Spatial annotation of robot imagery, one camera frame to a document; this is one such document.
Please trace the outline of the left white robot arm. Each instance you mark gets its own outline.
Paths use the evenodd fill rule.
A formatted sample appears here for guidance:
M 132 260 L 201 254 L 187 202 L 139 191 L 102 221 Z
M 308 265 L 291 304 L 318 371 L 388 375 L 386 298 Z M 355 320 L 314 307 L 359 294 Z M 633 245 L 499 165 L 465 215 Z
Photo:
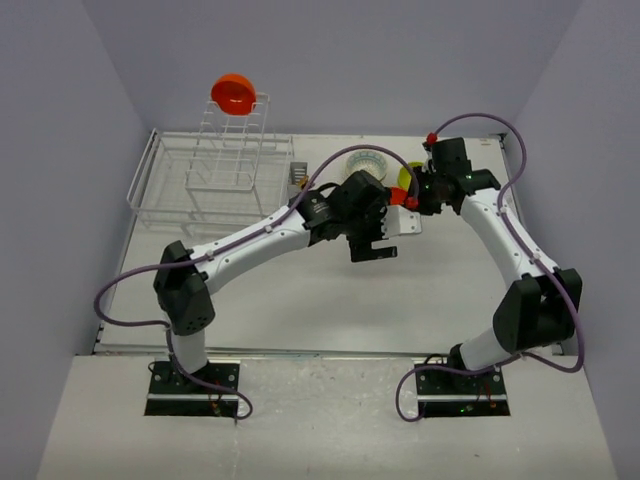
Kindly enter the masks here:
M 358 171 L 343 184 L 327 183 L 300 193 L 270 217 L 221 240 L 188 249 L 180 241 L 167 246 L 153 288 L 170 323 L 172 380 L 195 393 L 208 379 L 204 330 L 216 313 L 212 296 L 240 275 L 284 254 L 343 235 L 353 262 L 392 258 L 394 247 L 374 249 L 383 238 L 382 220 L 391 192 L 372 175 Z

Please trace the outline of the orange flower patterned bowl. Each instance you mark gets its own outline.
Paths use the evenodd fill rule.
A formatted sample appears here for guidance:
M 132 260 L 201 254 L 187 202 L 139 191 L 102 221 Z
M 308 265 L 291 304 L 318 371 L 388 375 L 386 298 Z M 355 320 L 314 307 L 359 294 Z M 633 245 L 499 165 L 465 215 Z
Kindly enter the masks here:
M 387 170 L 377 165 L 356 165 L 345 170 L 343 180 L 349 178 L 362 178 L 369 182 L 383 183 L 386 178 Z

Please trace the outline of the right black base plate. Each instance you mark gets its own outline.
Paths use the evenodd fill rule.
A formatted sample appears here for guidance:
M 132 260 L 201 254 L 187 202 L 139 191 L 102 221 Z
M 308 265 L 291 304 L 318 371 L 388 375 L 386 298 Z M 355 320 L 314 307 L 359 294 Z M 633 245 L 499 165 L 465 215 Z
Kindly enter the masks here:
M 500 371 L 462 376 L 439 370 L 415 374 L 420 418 L 506 417 L 511 415 Z

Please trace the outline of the blue sun patterned bowl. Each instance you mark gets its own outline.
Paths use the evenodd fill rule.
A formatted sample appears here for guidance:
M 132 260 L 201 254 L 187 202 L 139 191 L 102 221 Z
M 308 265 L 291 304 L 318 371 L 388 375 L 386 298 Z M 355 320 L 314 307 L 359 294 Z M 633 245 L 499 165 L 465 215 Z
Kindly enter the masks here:
M 374 150 L 357 150 L 346 160 L 345 176 L 349 177 L 356 171 L 366 171 L 374 178 L 383 180 L 388 171 L 386 156 Z

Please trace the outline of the grey cutlery holder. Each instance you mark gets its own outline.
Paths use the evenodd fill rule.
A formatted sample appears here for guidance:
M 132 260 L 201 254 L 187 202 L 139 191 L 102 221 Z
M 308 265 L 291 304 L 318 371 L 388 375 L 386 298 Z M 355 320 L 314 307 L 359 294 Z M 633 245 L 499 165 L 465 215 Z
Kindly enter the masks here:
M 289 184 L 300 188 L 308 180 L 308 163 L 303 161 L 291 161 L 289 164 Z

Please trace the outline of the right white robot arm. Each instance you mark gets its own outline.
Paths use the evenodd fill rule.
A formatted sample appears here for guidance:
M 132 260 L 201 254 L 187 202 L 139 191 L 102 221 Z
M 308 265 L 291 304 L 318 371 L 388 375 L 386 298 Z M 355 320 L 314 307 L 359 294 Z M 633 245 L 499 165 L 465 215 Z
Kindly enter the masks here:
M 451 207 L 480 238 L 506 285 L 490 327 L 452 347 L 447 357 L 448 385 L 467 393 L 481 382 L 482 371 L 573 337 L 583 283 L 576 270 L 560 268 L 541 251 L 505 203 L 493 173 L 473 169 L 463 139 L 430 134 L 423 146 L 429 159 L 415 171 L 419 212 Z

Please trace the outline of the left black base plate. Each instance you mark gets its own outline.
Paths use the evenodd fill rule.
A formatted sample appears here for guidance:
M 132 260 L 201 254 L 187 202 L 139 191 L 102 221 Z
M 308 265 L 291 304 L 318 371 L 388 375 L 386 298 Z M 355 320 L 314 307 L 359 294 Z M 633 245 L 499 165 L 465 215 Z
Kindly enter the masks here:
M 238 414 L 236 394 L 216 392 L 188 380 L 169 360 L 148 365 L 150 382 L 144 415 L 157 417 L 234 418 Z M 238 362 L 209 363 L 194 373 L 202 381 L 226 389 L 238 388 Z

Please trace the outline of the green bowl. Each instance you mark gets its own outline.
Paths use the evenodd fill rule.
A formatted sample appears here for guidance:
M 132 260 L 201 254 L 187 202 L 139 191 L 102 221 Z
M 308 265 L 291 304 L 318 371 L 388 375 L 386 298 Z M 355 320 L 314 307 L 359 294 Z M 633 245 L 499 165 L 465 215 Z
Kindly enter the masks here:
M 397 175 L 397 186 L 405 191 L 410 190 L 412 176 L 411 171 L 414 168 L 421 168 L 424 165 L 422 161 L 414 161 L 408 163 L 408 168 L 401 167 Z

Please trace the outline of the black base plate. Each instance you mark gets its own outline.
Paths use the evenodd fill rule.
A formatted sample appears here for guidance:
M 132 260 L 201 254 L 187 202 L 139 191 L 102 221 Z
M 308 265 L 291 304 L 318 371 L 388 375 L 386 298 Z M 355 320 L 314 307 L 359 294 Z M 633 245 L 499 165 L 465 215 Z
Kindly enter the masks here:
M 169 360 L 148 365 L 150 382 L 144 415 L 157 417 L 234 418 L 238 414 L 236 394 L 216 392 L 188 380 Z M 194 373 L 202 381 L 226 389 L 238 388 L 238 362 L 209 363 Z
M 511 415 L 500 371 L 462 376 L 439 370 L 415 374 L 420 418 L 506 417 Z

